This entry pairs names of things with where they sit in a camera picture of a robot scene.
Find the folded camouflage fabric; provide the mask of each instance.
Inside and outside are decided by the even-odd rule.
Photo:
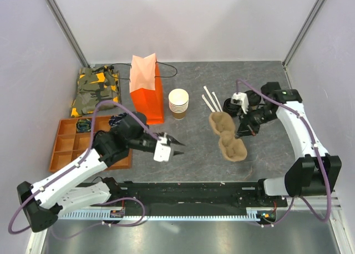
[[[228,161],[245,160],[248,152],[241,139],[235,138],[235,124],[232,117],[225,112],[211,113],[209,122],[215,134],[220,136],[218,145],[223,157]]]
[[[118,72],[104,66],[101,68],[81,68],[78,75],[77,96],[72,105],[71,117],[92,114],[96,105],[103,100],[119,102]],[[113,108],[104,105],[100,110]]]

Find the orange bag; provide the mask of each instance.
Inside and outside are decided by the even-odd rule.
[[[133,56],[129,92],[136,111],[147,117],[148,125],[164,123],[163,85],[155,53],[145,58]]]

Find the wooden box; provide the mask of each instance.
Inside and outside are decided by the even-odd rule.
[[[98,130],[110,130],[108,116],[97,116],[95,120],[94,133]],[[57,136],[50,161],[49,171],[57,172],[71,161],[82,154],[90,143],[90,133],[77,133],[77,121],[79,119],[91,119],[91,117],[62,119],[59,122]],[[131,168],[132,150],[129,151],[127,158],[122,159],[112,165],[107,170],[129,169]]]

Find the white wall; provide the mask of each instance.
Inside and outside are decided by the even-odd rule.
[[[307,116],[330,154],[342,160],[336,191],[355,235],[355,4],[327,0],[289,67]]]
[[[283,60],[316,0],[57,0],[90,63]]]
[[[0,22],[0,246],[1,253],[24,253],[29,232],[7,232],[19,206],[16,187],[49,174],[80,65],[44,0],[0,0]],[[14,228],[25,226],[20,213]]]

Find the camouflage bag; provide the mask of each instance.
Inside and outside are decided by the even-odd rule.
[[[119,74],[106,65],[100,68],[81,68],[78,75],[77,96],[72,105],[71,117],[92,114],[96,105],[103,100],[119,102]],[[103,105],[100,110],[113,108]]]

